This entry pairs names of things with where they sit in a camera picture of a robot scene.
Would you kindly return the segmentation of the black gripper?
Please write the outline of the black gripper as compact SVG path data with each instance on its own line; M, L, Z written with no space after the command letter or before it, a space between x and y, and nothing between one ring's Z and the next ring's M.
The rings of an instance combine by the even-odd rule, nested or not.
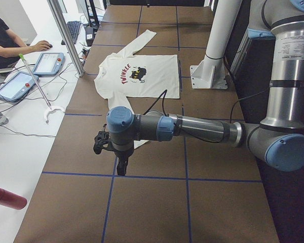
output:
M123 162L117 165L117 174L118 176L125 176L129 157L134 152L134 142L132 141L125 145L116 144L114 142L112 142L111 144L115 150L116 156L120 159L120 161Z

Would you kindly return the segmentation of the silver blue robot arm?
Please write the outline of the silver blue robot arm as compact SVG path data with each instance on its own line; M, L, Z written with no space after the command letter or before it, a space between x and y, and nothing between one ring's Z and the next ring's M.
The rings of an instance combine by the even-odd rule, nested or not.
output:
M248 36L274 39L267 115L258 125L206 120L150 111L133 114L118 106L107 114L102 141L119 159L117 173L126 174L134 141L170 141L185 136L205 142L246 145L269 166L285 172L304 166L304 1L252 1Z

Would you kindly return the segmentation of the person's hand on mouse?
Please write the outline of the person's hand on mouse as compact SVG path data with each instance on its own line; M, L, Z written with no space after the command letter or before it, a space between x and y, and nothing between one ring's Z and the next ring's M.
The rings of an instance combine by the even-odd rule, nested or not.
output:
M30 48L33 52L47 51L49 49L47 48L46 44L50 44L50 43L46 40L41 40L35 45L30 46Z

